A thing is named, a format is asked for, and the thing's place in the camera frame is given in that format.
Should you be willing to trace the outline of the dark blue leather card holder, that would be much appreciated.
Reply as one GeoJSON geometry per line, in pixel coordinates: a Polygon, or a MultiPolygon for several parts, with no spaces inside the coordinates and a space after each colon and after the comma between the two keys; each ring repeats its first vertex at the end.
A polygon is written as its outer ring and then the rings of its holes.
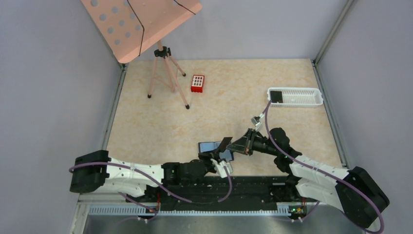
{"type": "MultiPolygon", "coordinates": [[[[221,144],[220,141],[199,142],[198,143],[198,151],[200,153],[213,151],[213,150],[217,149],[220,144],[221,144]]],[[[224,152],[220,152],[218,154],[218,156],[219,156],[219,159],[224,159],[227,162],[234,160],[233,152],[228,150],[228,149],[226,149],[224,152]]]]}

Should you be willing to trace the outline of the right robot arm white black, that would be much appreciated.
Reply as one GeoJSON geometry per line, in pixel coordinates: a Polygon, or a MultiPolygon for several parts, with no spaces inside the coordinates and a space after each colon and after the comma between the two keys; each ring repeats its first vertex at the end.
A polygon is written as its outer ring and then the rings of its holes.
{"type": "Polygon", "coordinates": [[[255,151],[273,155],[277,168],[288,174],[286,189],[292,197],[311,198],[339,211],[354,224],[368,229],[378,221],[384,229],[382,212],[390,201],[370,174],[361,167],[344,169],[319,163],[290,146],[282,128],[273,128],[267,137],[254,129],[227,149],[243,155],[255,151]]]}

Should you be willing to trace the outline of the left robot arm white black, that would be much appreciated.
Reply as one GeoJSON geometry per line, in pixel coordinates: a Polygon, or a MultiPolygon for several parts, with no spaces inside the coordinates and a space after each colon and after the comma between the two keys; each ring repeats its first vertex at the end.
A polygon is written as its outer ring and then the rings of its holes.
{"type": "Polygon", "coordinates": [[[221,178],[232,172],[230,162],[220,158],[217,151],[198,154],[190,162],[138,164],[109,157],[106,150],[98,150],[75,159],[69,169],[72,174],[70,192],[117,193],[141,197],[149,187],[165,189],[168,186],[198,183],[208,173],[221,178]]]}

